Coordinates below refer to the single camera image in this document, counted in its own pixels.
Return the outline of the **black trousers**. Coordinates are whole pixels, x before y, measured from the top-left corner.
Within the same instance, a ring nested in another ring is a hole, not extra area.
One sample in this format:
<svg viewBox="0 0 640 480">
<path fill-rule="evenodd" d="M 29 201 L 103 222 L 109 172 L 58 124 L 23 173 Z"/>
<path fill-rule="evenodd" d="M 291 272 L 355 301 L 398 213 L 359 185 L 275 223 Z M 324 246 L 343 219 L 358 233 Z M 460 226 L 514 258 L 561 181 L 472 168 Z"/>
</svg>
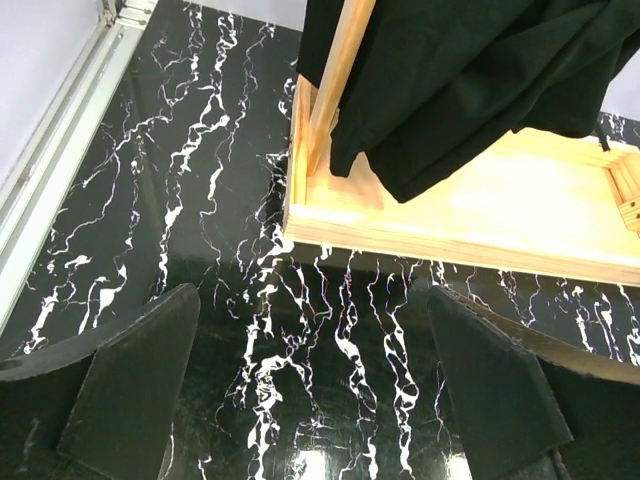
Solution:
<svg viewBox="0 0 640 480">
<path fill-rule="evenodd" d="M 308 149 L 347 177 L 364 154 L 405 203 L 508 132 L 598 129 L 610 82 L 639 48 L 635 1 L 378 1 L 365 31 L 340 1 L 306 6 L 298 73 L 330 78 L 336 36 L 357 53 Z"/>
</svg>

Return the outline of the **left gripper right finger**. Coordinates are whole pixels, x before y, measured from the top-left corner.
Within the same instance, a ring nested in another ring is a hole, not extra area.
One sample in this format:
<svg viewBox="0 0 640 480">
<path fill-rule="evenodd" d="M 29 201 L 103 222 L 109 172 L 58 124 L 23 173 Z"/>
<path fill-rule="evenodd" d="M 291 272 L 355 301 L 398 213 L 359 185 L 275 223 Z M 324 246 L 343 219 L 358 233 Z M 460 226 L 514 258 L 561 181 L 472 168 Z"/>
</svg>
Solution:
<svg viewBox="0 0 640 480">
<path fill-rule="evenodd" d="M 427 314 L 473 478 L 638 478 L 638 367 L 443 287 Z"/>
</svg>

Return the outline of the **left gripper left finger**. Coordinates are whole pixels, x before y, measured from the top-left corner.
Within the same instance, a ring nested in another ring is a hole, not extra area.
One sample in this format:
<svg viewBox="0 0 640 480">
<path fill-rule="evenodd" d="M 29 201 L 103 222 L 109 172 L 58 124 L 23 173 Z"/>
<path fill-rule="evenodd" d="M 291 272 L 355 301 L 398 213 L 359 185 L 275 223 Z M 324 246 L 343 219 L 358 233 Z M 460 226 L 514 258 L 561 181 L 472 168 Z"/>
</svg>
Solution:
<svg viewBox="0 0 640 480">
<path fill-rule="evenodd" d="M 4 479 L 155 479 L 200 315 L 182 284 L 1 363 Z"/>
</svg>

